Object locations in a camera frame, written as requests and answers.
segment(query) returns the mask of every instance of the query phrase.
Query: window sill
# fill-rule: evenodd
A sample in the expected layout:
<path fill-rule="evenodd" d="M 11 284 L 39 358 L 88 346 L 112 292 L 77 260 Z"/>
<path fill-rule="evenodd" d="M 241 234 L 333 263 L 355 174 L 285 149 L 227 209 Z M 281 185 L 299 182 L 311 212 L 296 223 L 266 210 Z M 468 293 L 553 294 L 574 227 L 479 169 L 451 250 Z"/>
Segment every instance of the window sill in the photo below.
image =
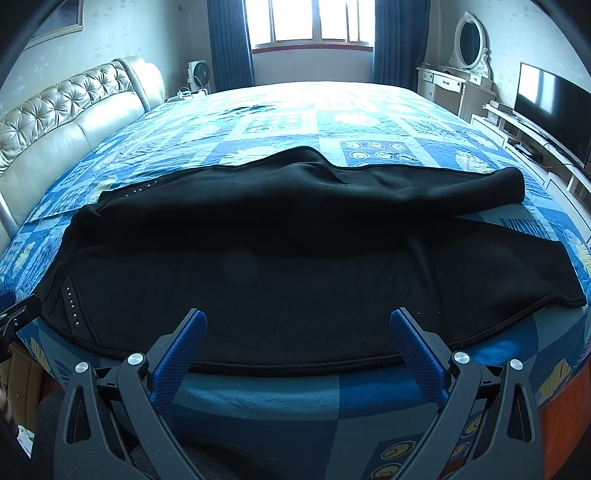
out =
<path fill-rule="evenodd" d="M 252 49 L 252 54 L 265 53 L 268 51 L 281 51 L 281 50 L 311 50 L 315 48 L 320 49 L 336 49 L 336 50 L 362 50 L 362 51 L 374 51 L 374 48 L 369 45 L 356 45 L 354 43 L 299 43 L 289 45 L 271 45 L 268 47 L 255 47 Z"/>

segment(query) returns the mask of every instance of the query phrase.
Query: blue patterned bedspread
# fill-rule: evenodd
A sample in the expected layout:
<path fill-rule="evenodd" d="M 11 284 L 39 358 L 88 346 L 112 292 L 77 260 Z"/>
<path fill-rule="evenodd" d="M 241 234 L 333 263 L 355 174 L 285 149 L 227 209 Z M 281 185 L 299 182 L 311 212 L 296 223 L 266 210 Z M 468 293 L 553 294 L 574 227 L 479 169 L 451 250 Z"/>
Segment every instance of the blue patterned bedspread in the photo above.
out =
<path fill-rule="evenodd" d="M 19 299 L 31 293 L 72 215 L 104 190 L 185 168 L 239 165 L 299 145 L 314 147 L 344 167 L 520 168 L 527 190 L 522 205 L 466 217 L 560 240 L 590 298 L 591 255 L 571 220 L 524 165 L 415 93 L 336 82 L 233 90 L 163 104 L 144 115 L 49 189 L 6 251 L 0 286 L 15 290 Z M 591 351 L 590 336 L 587 307 L 552 307 L 469 352 L 491 365 L 522 360 L 541 406 L 577 372 Z M 95 367 L 113 363 L 67 344 L 39 320 L 21 338 L 62 384 L 81 359 Z M 478 404 L 473 410 L 452 459 L 467 452 L 481 409 Z M 395 472 L 435 410 L 399 365 L 313 378 L 190 374 L 164 414 L 180 439 L 203 437 L 249 450 L 288 480 L 365 480 Z"/>

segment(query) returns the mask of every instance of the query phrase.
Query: white mirror frame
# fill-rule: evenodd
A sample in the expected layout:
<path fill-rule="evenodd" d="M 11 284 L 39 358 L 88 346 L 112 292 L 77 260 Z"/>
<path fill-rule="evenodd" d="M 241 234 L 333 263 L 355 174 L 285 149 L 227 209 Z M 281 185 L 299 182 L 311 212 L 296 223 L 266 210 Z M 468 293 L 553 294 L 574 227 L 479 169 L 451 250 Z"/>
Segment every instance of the white mirror frame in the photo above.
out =
<path fill-rule="evenodd" d="M 462 57 L 462 51 L 460 50 L 460 36 L 462 35 L 462 28 L 468 23 L 474 23 L 480 34 L 480 52 L 474 63 L 467 65 Z M 449 65 L 460 70 L 469 70 L 470 72 L 480 75 L 482 77 L 491 77 L 491 68 L 488 64 L 488 48 L 486 48 L 486 35 L 482 24 L 478 19 L 466 11 L 460 17 L 460 21 L 457 23 L 456 35 L 453 39 L 453 55 L 449 59 Z"/>

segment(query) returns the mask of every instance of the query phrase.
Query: tv stand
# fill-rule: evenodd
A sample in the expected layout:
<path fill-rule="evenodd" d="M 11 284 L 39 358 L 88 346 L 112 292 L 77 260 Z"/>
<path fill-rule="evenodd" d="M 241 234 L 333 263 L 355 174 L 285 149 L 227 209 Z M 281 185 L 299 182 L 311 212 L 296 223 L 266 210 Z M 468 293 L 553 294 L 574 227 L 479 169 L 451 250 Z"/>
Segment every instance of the tv stand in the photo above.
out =
<path fill-rule="evenodd" d="M 472 115 L 472 127 L 478 129 L 503 148 L 513 159 L 525 165 L 532 176 L 545 187 L 564 209 L 581 236 L 591 247 L 591 181 L 569 155 L 554 145 L 535 128 L 511 113 L 491 105 L 484 109 L 490 112 L 484 118 Z M 539 160 L 525 155 L 515 148 L 516 142 L 532 145 L 540 152 Z"/>

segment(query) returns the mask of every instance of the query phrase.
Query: leather headboard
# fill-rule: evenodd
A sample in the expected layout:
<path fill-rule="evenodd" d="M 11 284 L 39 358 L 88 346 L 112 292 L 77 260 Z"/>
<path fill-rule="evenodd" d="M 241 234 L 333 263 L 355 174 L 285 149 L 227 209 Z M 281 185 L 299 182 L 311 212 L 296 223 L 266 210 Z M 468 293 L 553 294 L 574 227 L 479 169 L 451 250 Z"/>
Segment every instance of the leather headboard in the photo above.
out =
<path fill-rule="evenodd" d="M 46 88 L 0 119 L 0 253 L 60 175 L 164 95 L 158 68 L 127 57 Z"/>

